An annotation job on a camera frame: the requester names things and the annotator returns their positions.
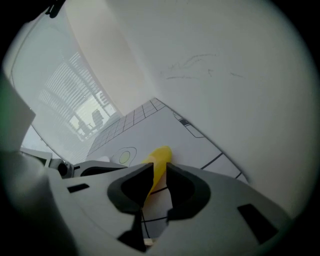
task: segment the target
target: white wall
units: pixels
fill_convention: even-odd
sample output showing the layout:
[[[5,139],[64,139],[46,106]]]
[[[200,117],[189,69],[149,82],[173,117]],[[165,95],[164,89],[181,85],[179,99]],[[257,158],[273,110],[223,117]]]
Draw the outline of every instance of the white wall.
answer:
[[[107,2],[155,96],[299,214],[319,164],[319,77],[288,20],[256,0]]]
[[[64,4],[80,49],[101,86],[123,115],[152,98],[144,75],[104,0]]]

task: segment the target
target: grid pattern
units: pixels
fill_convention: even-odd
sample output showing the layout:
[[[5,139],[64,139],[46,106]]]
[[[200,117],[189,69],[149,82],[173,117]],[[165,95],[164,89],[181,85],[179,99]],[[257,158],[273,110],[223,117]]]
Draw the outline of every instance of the grid pattern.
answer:
[[[157,111],[163,109],[165,106],[166,105],[164,105],[161,101],[159,101],[156,98],[153,98],[145,104],[139,106],[134,111],[130,112],[117,122],[110,125],[105,130],[103,130],[95,138],[87,155],[89,156],[94,151],[101,148],[104,144],[111,141],[113,138],[117,137],[124,131],[128,130],[130,127],[138,124],[139,122],[156,113]]]

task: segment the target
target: black line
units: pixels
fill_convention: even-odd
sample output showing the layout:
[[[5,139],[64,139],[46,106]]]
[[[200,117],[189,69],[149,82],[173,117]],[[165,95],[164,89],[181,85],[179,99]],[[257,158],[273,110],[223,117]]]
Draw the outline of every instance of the black line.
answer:
[[[158,193],[158,192],[160,192],[160,191],[166,190],[167,188],[168,188],[168,187],[166,186],[166,187],[163,187],[163,188],[158,189],[158,190],[156,190],[156,191],[153,191],[153,192],[150,193],[150,195],[153,195],[153,194]]]
[[[161,102],[163,105],[166,105],[166,104],[164,104],[161,100],[158,100],[157,98],[155,98],[158,102]]]
[[[199,132],[194,126],[191,125],[191,126],[192,126],[194,129],[196,129],[200,134],[202,134],[202,137],[196,137],[196,136],[187,128],[187,126],[189,126],[189,125],[184,126],[184,128],[186,128],[186,129],[188,130],[188,132],[192,134],[193,137],[195,137],[196,139],[205,138],[205,136],[203,136],[203,134],[202,134],[201,132]]]
[[[157,110],[157,109],[155,109],[156,111],[160,111],[160,110],[162,110],[163,108],[165,108],[166,107],[166,105],[164,105],[162,108],[160,108],[159,110]]]
[[[125,130],[126,121],[127,121],[127,116],[128,116],[128,115],[126,115],[126,116],[125,116],[125,119],[124,119],[122,132],[124,132],[124,130]]]
[[[143,117],[142,114],[139,115],[136,119],[138,120],[140,117]]]
[[[149,101],[151,102],[151,100],[149,100]],[[154,105],[152,102],[151,102],[151,104],[152,104],[152,106],[155,108],[155,110],[157,110],[156,107],[155,107],[155,105]]]
[[[215,54],[212,54],[212,53],[194,55],[194,56],[188,58],[188,59],[186,60],[186,62],[182,65],[182,67],[185,67],[185,66],[188,64],[188,62],[192,61],[192,60],[195,59],[195,58],[207,57],[207,56],[216,56],[216,55],[215,55]]]
[[[142,216],[142,219],[143,219],[142,222],[143,222],[144,227],[145,227],[146,235],[148,236],[148,238],[150,238],[149,233],[148,233],[148,229],[147,229],[147,225],[146,225],[146,221],[145,221],[145,216],[144,216],[144,213],[143,213],[142,210],[141,210],[141,216]]]
[[[146,118],[146,114],[145,114],[145,110],[144,110],[144,105],[142,105],[142,111],[143,111],[143,114],[144,114],[144,118]]]
[[[207,166],[211,165],[214,161],[216,161],[219,157],[221,157],[224,153],[220,153],[215,159],[211,160],[210,162],[208,162],[205,166],[201,167],[200,169],[203,170],[204,168],[206,168]]]
[[[70,193],[74,193],[74,192],[77,192],[77,191],[80,191],[80,190],[84,190],[84,189],[87,189],[87,188],[89,188],[89,185],[83,183],[83,184],[79,184],[79,185],[75,185],[75,186],[70,186],[67,189],[69,190]]]
[[[236,74],[236,73],[230,72],[230,74],[233,75],[234,77],[244,78],[242,75],[239,75],[239,74]]]
[[[117,120],[117,121],[114,121],[112,124],[110,124],[108,127],[106,127],[106,128],[104,128],[100,133],[99,133],[99,135],[100,134],[102,134],[105,130],[107,130],[108,128],[110,128],[111,126],[113,126],[116,122],[118,122],[118,121],[120,121],[120,119],[119,120]]]
[[[178,116],[180,116],[177,112],[175,112],[173,109],[171,109],[169,106],[167,106],[166,104],[164,104],[164,107],[167,107],[169,110],[171,110],[173,113],[176,113]],[[206,137],[206,136],[203,136],[203,137],[200,137],[200,138],[206,138],[212,145],[214,145],[217,149],[218,149],[218,147],[216,146],[216,144],[211,140],[211,139],[209,139],[208,137]],[[236,164],[236,163],[234,163],[233,161],[231,161],[232,163],[233,163],[233,165],[240,171],[241,170],[241,168]]]
[[[235,179],[237,179],[241,174],[242,172],[240,171],[240,173],[235,177]]]
[[[162,218],[155,218],[155,219],[150,219],[150,220],[144,220],[144,221],[141,221],[141,222],[144,222],[144,223],[146,223],[146,222],[155,222],[155,221],[163,220],[163,219],[166,219],[166,218],[167,218],[167,216],[166,216],[166,217],[162,217]]]
[[[155,112],[154,113],[152,113],[151,115],[148,115],[146,118],[148,118],[148,117],[151,117],[153,114],[155,114],[155,113],[157,113],[158,111],[160,111],[160,110],[162,110],[163,108],[165,108],[165,107],[168,107],[167,105],[164,105],[164,107],[162,107],[162,108],[160,108],[159,110],[157,110],[156,108],[155,108]],[[137,123],[134,123],[134,117],[133,117],[133,125],[132,126],[130,126],[129,128],[127,128],[126,130],[124,130],[123,132],[125,132],[125,131],[127,131],[128,129],[130,129],[131,127],[133,127],[133,126],[135,126],[136,124],[139,124],[140,122],[142,122],[143,120],[145,120],[146,118],[144,118],[144,119],[142,119],[142,120],[140,120],[139,122],[137,122]],[[96,150],[98,150],[98,149],[100,149],[103,145],[101,145],[100,147],[98,147],[97,149],[95,149],[94,151],[92,151],[90,154],[87,154],[87,157],[88,156],[90,156],[93,152],[95,152]]]
[[[114,130],[113,138],[115,137],[115,134],[116,134],[116,132],[117,132],[119,122],[120,122],[120,119],[118,120],[118,124],[116,125],[116,128],[115,128],[115,130]]]
[[[199,80],[199,78],[197,78],[197,77],[185,76],[185,75],[183,75],[183,76],[170,76],[170,77],[167,77],[166,79],[167,80],[169,80],[169,79],[197,79],[197,80]]]

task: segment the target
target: white surface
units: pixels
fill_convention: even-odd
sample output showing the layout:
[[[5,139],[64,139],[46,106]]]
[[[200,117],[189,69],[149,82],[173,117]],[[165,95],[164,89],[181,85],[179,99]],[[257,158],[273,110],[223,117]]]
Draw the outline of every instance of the white surface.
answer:
[[[193,218],[170,221],[148,251],[151,255],[262,255],[263,253],[256,253],[259,252],[257,249],[261,243],[244,216],[239,213],[238,207],[248,204],[279,231],[278,237],[274,236],[276,241],[279,241],[288,225],[292,224],[284,210],[240,181],[189,166],[177,167],[206,181],[210,197]],[[272,240],[271,238],[267,242],[269,246]]]
[[[194,137],[174,117],[173,111],[166,106],[123,131],[120,135],[112,137],[107,143],[105,141],[108,140],[108,137],[102,137],[101,140],[100,148],[89,154],[86,158],[87,161],[107,156],[113,163],[126,165],[126,162],[119,162],[120,154],[117,159],[113,156],[119,150],[132,148],[136,149],[136,155],[132,159],[133,154],[131,154],[128,162],[130,162],[129,166],[134,166],[140,164],[156,148],[169,146],[172,151],[171,162],[173,164],[201,168],[221,153],[206,138]]]
[[[0,115],[0,151],[19,151],[35,113],[2,73],[0,73]]]
[[[256,0],[106,1],[154,96],[298,215],[319,166],[319,77],[286,17]]]
[[[149,221],[167,217],[170,209],[172,209],[172,202],[169,189],[150,194],[143,206],[144,220]]]
[[[31,31],[31,29],[34,27],[34,25],[37,23],[38,19],[42,16],[40,14],[37,18],[34,20],[25,23],[19,30],[19,32],[15,35],[14,40],[11,42],[11,45],[9,46],[8,50],[6,51],[6,54],[2,61],[2,69],[7,78],[11,79],[11,70],[13,68],[16,56],[19,52],[19,49],[21,45],[23,44],[24,40],[26,39],[28,33]]]
[[[236,178],[239,181],[244,182],[245,184],[249,184],[246,177],[243,174],[240,174],[240,176],[238,178]]]
[[[101,156],[98,159],[96,159],[97,161],[102,161],[102,162],[110,162],[109,157],[107,156]]]
[[[87,62],[123,115],[151,98],[144,75],[105,0],[68,0],[68,20]]]
[[[66,180],[62,180],[59,172],[47,169],[50,187],[58,210],[74,237],[79,255],[143,255],[137,250],[126,246],[108,232],[101,229],[77,204],[66,188]]]
[[[36,114],[34,129],[72,164],[85,159],[99,129],[119,119],[79,52],[63,8],[54,19],[39,18],[17,54],[12,81]]]
[[[71,197],[90,220],[114,238],[118,238],[128,231],[135,218],[131,214],[119,212],[107,195],[108,186],[114,180],[120,178],[122,173],[127,175],[129,172],[126,169],[121,169],[117,173],[110,172],[63,180],[67,188],[83,183],[89,186],[86,189],[71,193]]]
[[[240,174],[238,168],[235,167],[235,165],[225,155],[220,156],[217,160],[204,168],[204,170],[232,178],[235,178]]]
[[[50,161],[52,159],[52,153],[49,152],[42,152],[42,151],[38,151],[38,150],[33,150],[33,149],[29,149],[29,148],[20,148],[20,151],[23,153],[26,153],[30,156],[34,156],[36,158],[40,158],[40,159],[44,159],[45,163],[44,163],[44,167],[49,167]]]
[[[60,158],[50,147],[48,147],[48,145],[41,139],[41,137],[37,134],[37,132],[31,125],[24,136],[21,146],[30,150],[51,153],[52,158],[54,159]]]
[[[102,131],[95,139],[86,160],[108,156],[112,163],[129,167],[141,163],[161,146],[171,148],[173,164],[199,169],[206,167],[205,170],[233,178],[240,174],[235,165],[207,138],[156,98]],[[166,186],[164,173],[153,189],[154,194],[149,195],[142,209],[151,238],[162,233],[166,220],[161,218],[165,218],[168,210],[172,208],[169,189],[158,191]]]

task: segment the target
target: yellow object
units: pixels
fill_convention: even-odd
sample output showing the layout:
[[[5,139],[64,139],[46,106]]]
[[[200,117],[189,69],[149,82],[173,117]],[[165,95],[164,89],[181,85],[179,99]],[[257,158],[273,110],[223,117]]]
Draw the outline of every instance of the yellow object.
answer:
[[[153,186],[149,191],[148,196],[154,190],[160,178],[166,171],[167,163],[171,162],[172,152],[170,147],[158,147],[148,157],[142,161],[142,164],[153,163]]]

